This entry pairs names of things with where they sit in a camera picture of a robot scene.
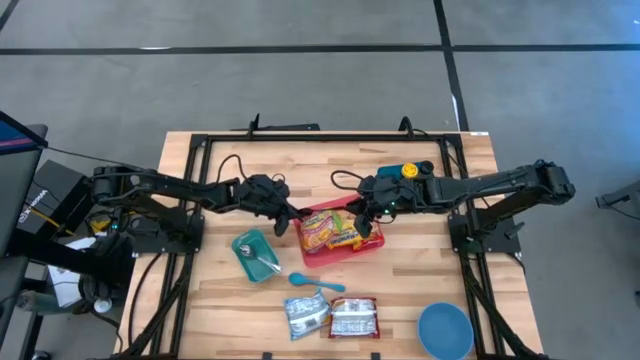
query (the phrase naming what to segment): blue spoon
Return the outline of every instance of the blue spoon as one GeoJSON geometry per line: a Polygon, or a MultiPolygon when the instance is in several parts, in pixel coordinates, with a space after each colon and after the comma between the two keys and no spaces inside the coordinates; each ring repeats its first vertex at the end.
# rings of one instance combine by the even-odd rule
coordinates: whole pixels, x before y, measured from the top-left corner
{"type": "Polygon", "coordinates": [[[344,285],[325,283],[325,282],[322,282],[322,281],[311,280],[308,277],[306,277],[306,276],[304,276],[304,275],[302,275],[302,274],[300,274],[298,272],[291,273],[291,275],[289,275],[289,282],[293,286],[318,285],[318,286],[324,286],[326,288],[329,288],[329,289],[331,289],[333,291],[337,291],[337,292],[344,292],[346,290],[344,285]]]}

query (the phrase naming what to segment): snack bag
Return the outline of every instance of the snack bag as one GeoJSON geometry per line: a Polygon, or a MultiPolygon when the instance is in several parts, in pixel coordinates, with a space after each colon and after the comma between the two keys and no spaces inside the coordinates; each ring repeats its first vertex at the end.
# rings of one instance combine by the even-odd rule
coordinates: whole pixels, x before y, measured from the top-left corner
{"type": "Polygon", "coordinates": [[[380,338],[376,298],[339,297],[331,301],[329,338],[349,336],[380,338]]]}
{"type": "Polygon", "coordinates": [[[368,238],[363,239],[354,226],[356,216],[345,210],[336,211],[337,217],[340,218],[340,232],[334,235],[327,243],[329,249],[334,249],[338,246],[353,245],[353,250],[360,250],[366,248],[367,243],[376,242],[382,239],[382,233],[380,231],[380,225],[373,223],[373,229],[371,235],[368,238]]]}
{"type": "Polygon", "coordinates": [[[320,288],[310,298],[286,299],[284,310],[289,320],[291,340],[309,335],[330,321],[330,306],[320,288]]]}
{"type": "Polygon", "coordinates": [[[302,248],[315,253],[338,232],[339,219],[331,210],[315,212],[304,219],[300,225],[302,248]]]}

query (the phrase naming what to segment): red tray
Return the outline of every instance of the red tray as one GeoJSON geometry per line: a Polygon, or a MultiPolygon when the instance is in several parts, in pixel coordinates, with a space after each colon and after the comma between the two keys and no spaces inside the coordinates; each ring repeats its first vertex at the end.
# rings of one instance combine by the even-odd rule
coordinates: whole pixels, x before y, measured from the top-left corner
{"type": "MultiPolygon", "coordinates": [[[[359,195],[352,195],[348,197],[344,197],[341,199],[329,201],[323,204],[318,204],[314,206],[310,206],[310,209],[318,210],[318,209],[326,209],[326,208],[334,208],[346,205],[349,201],[355,200],[359,197],[359,195]]],[[[302,231],[300,229],[301,222],[298,219],[293,220],[293,224],[296,227],[296,232],[298,233],[298,240],[302,239],[302,231]]],[[[371,244],[366,249],[360,251],[354,251],[351,246],[341,246],[335,249],[329,249],[326,246],[323,246],[320,250],[313,254],[307,254],[302,248],[302,241],[300,241],[300,251],[302,252],[302,260],[307,267],[315,268],[319,266],[329,265],[332,263],[336,263],[338,261],[342,261],[344,259],[348,259],[353,256],[358,256],[362,254],[367,254],[372,251],[375,251],[384,246],[384,235],[382,232],[380,233],[381,240],[375,244],[371,244]]]]}

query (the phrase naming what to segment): gray concrete floor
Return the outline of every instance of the gray concrete floor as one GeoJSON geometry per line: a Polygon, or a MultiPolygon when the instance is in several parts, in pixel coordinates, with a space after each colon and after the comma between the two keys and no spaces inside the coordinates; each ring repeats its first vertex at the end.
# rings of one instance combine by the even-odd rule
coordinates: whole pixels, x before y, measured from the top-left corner
{"type": "MultiPolygon", "coordinates": [[[[444,3],[456,45],[640,42],[633,0],[444,3]]],[[[418,0],[21,0],[0,47],[439,43],[434,14],[418,0]]],[[[567,205],[519,216],[542,342],[556,358],[636,357],[640,223],[593,199],[640,178],[639,56],[455,56],[470,128],[491,133],[498,165],[554,160],[578,188],[567,205]]],[[[244,127],[257,112],[264,124],[327,130],[393,129],[403,115],[457,129],[440,53],[0,56],[0,79],[0,108],[48,124],[52,146],[146,167],[166,131],[244,127]]],[[[38,347],[84,359],[107,356],[114,339],[91,317],[56,316],[38,347]]],[[[16,346],[6,342],[0,358],[16,346]]]]}

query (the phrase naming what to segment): wooden tabletop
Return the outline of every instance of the wooden tabletop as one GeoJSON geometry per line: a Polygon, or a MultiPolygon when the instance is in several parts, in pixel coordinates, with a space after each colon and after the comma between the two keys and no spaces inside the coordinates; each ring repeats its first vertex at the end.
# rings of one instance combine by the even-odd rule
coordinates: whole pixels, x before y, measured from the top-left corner
{"type": "MultiPolygon", "coordinates": [[[[183,176],[191,134],[167,134],[160,172],[183,176]]],[[[497,171],[489,136],[475,133],[462,133],[461,136],[471,176],[497,171]]],[[[440,152],[434,143],[225,142],[213,146],[208,181],[215,180],[221,160],[230,154],[240,155],[247,175],[284,174],[292,193],[290,202],[297,207],[352,195],[352,192],[339,190],[331,184],[329,175],[337,169],[366,176],[375,174],[380,166],[429,160],[435,165],[436,175],[443,175],[440,152]]],[[[194,180],[198,173],[196,168],[194,180]]],[[[222,179],[239,176],[237,163],[227,162],[222,179]]],[[[347,186],[357,185],[355,179],[340,181],[347,186]]],[[[161,201],[167,205],[177,203],[172,199],[161,201]]],[[[240,211],[225,215],[204,211],[203,214],[206,229],[189,285],[181,359],[255,359],[264,351],[272,352],[275,359],[370,358],[372,352],[380,352],[383,359],[427,358],[416,337],[416,320],[424,307],[446,301],[467,312],[459,260],[451,250],[445,215],[400,216],[393,224],[382,225],[386,244],[378,251],[309,269],[302,261],[293,226],[278,238],[273,235],[273,223],[265,218],[240,211]],[[260,229],[267,236],[285,275],[275,276],[262,284],[247,280],[230,245],[234,238],[251,228],[260,229]],[[286,275],[293,271],[322,281],[342,283],[347,287],[347,296],[376,297],[381,338],[328,339],[328,328],[325,327],[303,339],[291,341],[283,301],[290,297],[311,296],[315,291],[311,286],[291,286],[286,275]]],[[[152,257],[145,255],[136,261],[120,328],[125,343],[133,289],[152,257]]],[[[505,255],[489,254],[487,260],[500,312],[527,346],[542,352],[522,269],[505,255]]],[[[142,286],[133,319],[134,336],[157,309],[165,264],[166,255],[163,255],[142,286]]],[[[181,264],[178,263],[176,274],[180,272],[181,264]]],[[[330,290],[325,290],[324,294],[329,300],[339,296],[330,290]]],[[[491,352],[493,346],[486,315],[478,306],[487,351],[491,352]]],[[[167,319],[162,341],[164,351],[169,348],[173,312],[167,319]]]]}

